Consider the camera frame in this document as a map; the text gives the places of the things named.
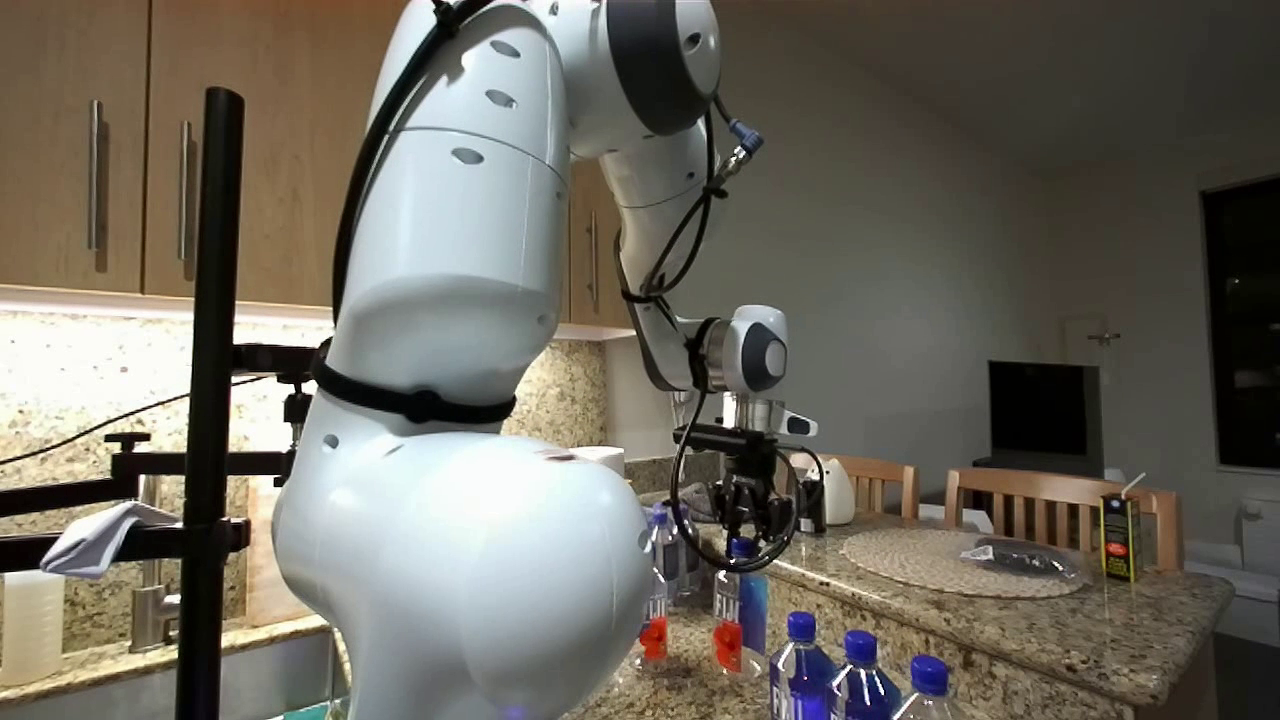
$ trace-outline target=ceiling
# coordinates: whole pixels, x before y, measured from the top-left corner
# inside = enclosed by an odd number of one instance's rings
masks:
[[[1038,164],[1280,162],[1280,0],[734,0]]]

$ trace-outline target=bottle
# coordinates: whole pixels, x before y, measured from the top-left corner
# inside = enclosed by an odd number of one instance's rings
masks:
[[[718,672],[743,670],[743,617],[741,617],[741,574],[716,574],[716,617],[713,617],[713,657]]]
[[[843,670],[832,681],[835,714],[832,720],[888,720],[899,704],[899,690],[876,663],[876,636],[843,636]]]
[[[730,540],[730,557],[741,563],[753,563],[761,554],[756,540],[741,538]],[[756,651],[761,661],[768,657],[768,581],[763,574],[741,574],[741,626],[743,626],[743,647]]]
[[[827,720],[832,717],[832,657],[816,644],[816,617],[786,617],[786,644],[768,670],[768,704],[774,720]]]
[[[670,590],[664,576],[669,563],[669,546],[670,546],[670,511],[669,508],[649,508],[649,574],[650,574],[650,603],[639,626],[639,644],[635,644],[635,663],[650,670],[669,661],[669,613],[670,613]]]
[[[957,720],[947,700],[951,670],[937,657],[912,657],[912,696],[890,720]]]

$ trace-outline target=kitchen backsplash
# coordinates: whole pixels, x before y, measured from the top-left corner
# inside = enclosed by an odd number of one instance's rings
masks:
[[[236,317],[240,346],[319,346],[327,319],[310,317]],[[110,449],[102,434],[153,434],[143,449],[183,449],[189,430],[189,314],[135,307],[65,307],[65,304],[0,304],[0,491],[21,484],[99,482]],[[230,449],[286,449],[286,389],[252,380],[230,393]],[[517,389],[517,414],[503,434],[553,444],[604,441],[604,349],[555,340]],[[118,414],[147,409],[118,424],[94,430]],[[160,484],[160,506],[179,508],[179,482]],[[77,511],[0,515],[0,538],[59,531]],[[244,515],[248,488],[230,482],[226,511]],[[226,617],[244,613],[244,557],[226,563]],[[68,581],[68,647],[90,647],[128,636],[128,594],[138,590],[138,563],[118,563],[102,581]]]

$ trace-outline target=red object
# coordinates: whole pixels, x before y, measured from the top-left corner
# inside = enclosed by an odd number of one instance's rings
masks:
[[[741,622],[718,622],[713,631],[716,644],[716,663],[734,672],[743,663],[743,626]]]
[[[669,657],[669,622],[664,617],[650,617],[643,628],[639,628],[639,661],[643,663],[656,663]]]

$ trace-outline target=cabinet door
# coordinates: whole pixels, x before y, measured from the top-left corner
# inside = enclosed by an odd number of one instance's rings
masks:
[[[627,307],[619,299],[615,274],[619,212],[598,178],[598,164],[570,169],[566,194],[566,242],[563,242],[563,326],[624,328]]]
[[[147,292],[189,292],[205,88],[244,95],[240,299],[327,304],[332,242],[391,4],[160,0]]]
[[[0,4],[0,284],[138,290],[147,0]]]

